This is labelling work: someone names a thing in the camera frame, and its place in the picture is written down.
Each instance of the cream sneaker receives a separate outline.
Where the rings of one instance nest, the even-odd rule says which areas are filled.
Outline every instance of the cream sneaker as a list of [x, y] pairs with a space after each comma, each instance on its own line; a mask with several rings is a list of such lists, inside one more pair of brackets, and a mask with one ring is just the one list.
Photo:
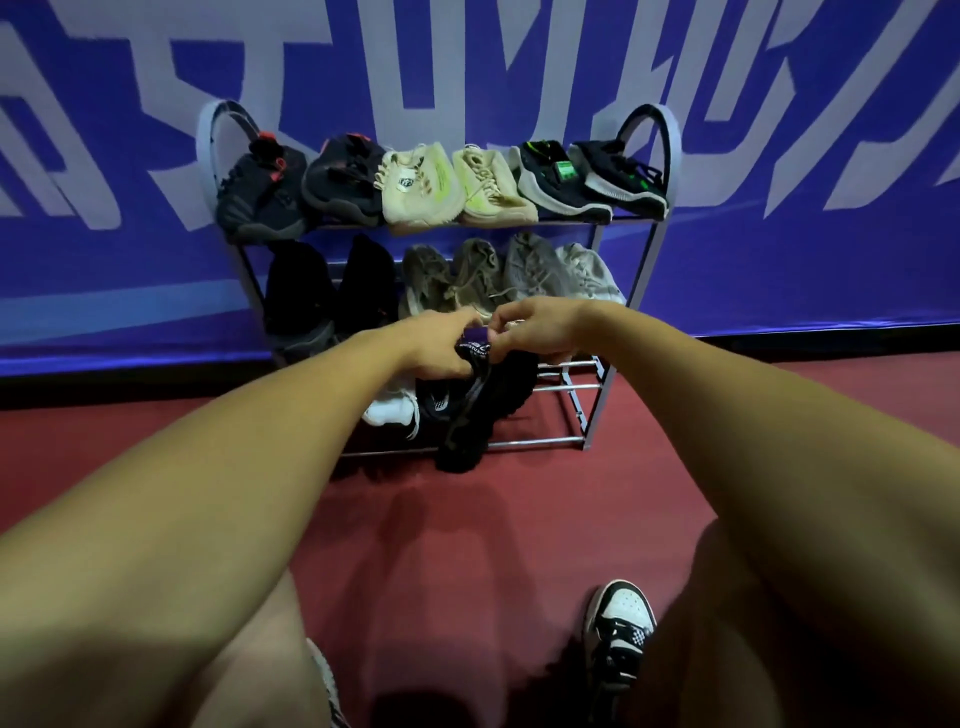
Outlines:
[[410, 152], [387, 152], [373, 186], [382, 192], [384, 219], [399, 234], [450, 222], [466, 199], [439, 142]]
[[453, 153], [453, 168], [467, 194], [464, 225], [509, 228], [537, 222], [537, 207], [520, 197], [507, 160], [495, 149], [468, 144]]

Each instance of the hand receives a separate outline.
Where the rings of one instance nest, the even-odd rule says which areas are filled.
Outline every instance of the hand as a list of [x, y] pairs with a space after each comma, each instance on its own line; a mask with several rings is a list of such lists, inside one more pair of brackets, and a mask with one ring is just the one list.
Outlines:
[[403, 352], [401, 367], [420, 379], [466, 379], [473, 370], [457, 355], [454, 345], [465, 328], [480, 326], [480, 314], [471, 307], [453, 313], [424, 311], [387, 329]]
[[[490, 322], [490, 361], [498, 364], [514, 349], [542, 354], [547, 361], [569, 361], [578, 351], [577, 329], [589, 301], [536, 296], [504, 303]], [[507, 327], [512, 321], [522, 321]]]

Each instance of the metal shoe rack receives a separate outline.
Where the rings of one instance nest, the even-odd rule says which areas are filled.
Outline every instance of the metal shoe rack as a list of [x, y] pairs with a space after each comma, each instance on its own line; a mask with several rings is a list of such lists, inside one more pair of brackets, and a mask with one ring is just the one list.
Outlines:
[[[218, 122], [221, 120], [226, 121], [227, 119], [232, 120], [250, 140], [256, 139], [260, 131], [252, 117], [235, 101], [213, 101], [207, 104], [201, 111], [200, 118], [198, 119], [197, 123], [197, 162], [199, 163], [200, 171], [203, 177], [202, 182], [204, 187], [204, 199], [211, 212], [216, 208], [217, 190], [220, 185], [220, 175], [217, 173], [218, 166], [214, 151], [214, 135]], [[641, 123], [648, 119], [653, 122], [656, 131], [660, 136], [660, 144], [662, 146], [663, 154], [663, 181], [666, 186], [666, 200], [669, 205], [669, 209], [673, 210], [680, 184], [680, 167], [681, 160], [683, 158], [683, 151], [681, 149], [680, 128], [677, 125], [676, 118], [674, 118], [674, 115], [670, 112], [670, 109], [660, 104], [644, 104], [643, 106], [637, 107], [620, 127], [617, 137], [622, 140], [624, 144], [627, 144], [631, 136], [633, 136], [633, 134], [637, 131], [637, 128], [640, 127]], [[229, 165], [232, 165], [234, 161], [235, 160], [230, 160]], [[644, 249], [640, 255], [640, 263], [634, 276], [634, 282], [630, 289], [630, 295], [627, 296], [627, 305], [634, 310], [639, 309], [640, 301], [643, 299], [643, 294], [647, 289], [647, 284], [650, 282], [650, 276], [653, 274], [654, 265], [657, 262], [657, 256], [660, 254], [660, 248], [663, 245], [663, 238], [666, 235], [667, 225], [671, 217], [672, 213], [667, 215], [666, 220], [663, 222], [656, 222], [636, 215], [623, 215], [614, 216], [610, 222], [611, 225], [636, 225], [640, 223], [650, 224], [650, 230], [647, 235], [647, 240], [644, 244]], [[562, 219], [541, 220], [538, 222], [538, 226], [541, 225], [588, 225], [591, 228], [588, 247], [598, 253], [600, 242], [603, 239], [604, 227], [606, 227], [603, 225]], [[451, 223], [445, 227], [457, 228], [461, 226], [459, 226], [457, 223]], [[369, 228], [364, 228], [362, 226], [342, 224], [324, 224], [318, 228], [318, 230], [321, 231], [353, 229], [359, 231], [370, 231]], [[244, 245], [237, 245], [228, 241], [227, 250], [240, 277], [240, 283], [243, 286], [244, 293], [247, 295], [247, 299], [250, 301], [250, 306], [257, 315], [259, 321], [262, 322], [264, 294], [260, 283], [253, 272], [250, 258], [247, 255], [247, 249]], [[334, 281], [337, 281], [342, 275], [343, 265], [343, 263], [329, 264], [330, 275]], [[274, 362], [278, 367], [284, 367], [287, 365], [287, 361], [282, 352], [274, 350], [272, 351], [272, 355]], [[591, 370], [596, 375], [596, 381], [586, 384], [574, 384], [570, 378], [571, 369], [578, 371], [584, 369]], [[580, 427], [580, 433], [565, 437], [492, 441], [490, 442], [490, 447], [492, 449], [498, 449], [575, 445], [579, 446], [581, 449], [589, 449], [596, 435], [596, 427], [607, 404], [607, 399], [610, 396], [615, 377], [616, 369], [614, 366], [605, 365], [597, 356], [594, 356], [592, 359], [568, 361], [559, 365], [540, 364], [540, 379], [543, 380], [544, 383], [543, 385], [535, 387], [534, 392], [566, 393], [566, 395], [570, 397], [570, 401], [573, 404], [573, 409], [576, 412], [576, 420]], [[597, 394], [596, 399], [593, 401], [593, 406], [590, 408], [588, 413], [581, 404], [578, 393], [582, 390], [589, 389], [597, 390]], [[400, 453], [415, 454], [433, 452], [436, 449], [436, 447], [429, 447], [352, 451], [344, 452], [343, 457], [363, 457], [368, 455], [387, 455]]]

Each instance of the blue wall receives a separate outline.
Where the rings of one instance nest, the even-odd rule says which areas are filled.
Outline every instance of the blue wall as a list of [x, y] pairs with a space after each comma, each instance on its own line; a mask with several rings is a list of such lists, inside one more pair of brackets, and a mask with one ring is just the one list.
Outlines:
[[[960, 3], [639, 5], [9, 0], [0, 376], [265, 355], [191, 165], [212, 97], [307, 150], [448, 152], [610, 136], [661, 100], [687, 156], [644, 310], [695, 334], [960, 321]], [[643, 239], [605, 235], [621, 287]]]

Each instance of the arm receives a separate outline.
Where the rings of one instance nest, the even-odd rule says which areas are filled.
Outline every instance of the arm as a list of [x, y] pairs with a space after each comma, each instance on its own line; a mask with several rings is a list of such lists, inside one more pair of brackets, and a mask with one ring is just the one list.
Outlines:
[[613, 303], [502, 306], [511, 348], [607, 357], [728, 533], [809, 624], [960, 707], [960, 450]]
[[469, 375], [453, 345], [474, 318], [427, 313], [254, 381], [4, 534], [0, 723], [38, 725], [44, 701], [152, 716], [275, 585], [377, 390]]

